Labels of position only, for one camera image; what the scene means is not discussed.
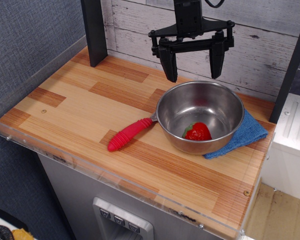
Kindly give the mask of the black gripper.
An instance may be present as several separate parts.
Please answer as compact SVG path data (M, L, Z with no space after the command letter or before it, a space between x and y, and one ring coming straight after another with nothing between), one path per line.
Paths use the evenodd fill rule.
M215 32L209 49L209 61L212 79L221 75L225 57L225 49L234 47L233 27L231 20L207 20L202 16L202 2L200 0L175 0L174 14L175 24L151 30L148 36L152 41L152 54L159 56L160 63L166 78L175 83L178 78L176 54L169 47L159 46L157 38L176 37L172 44L180 43L184 38L195 39L204 33Z

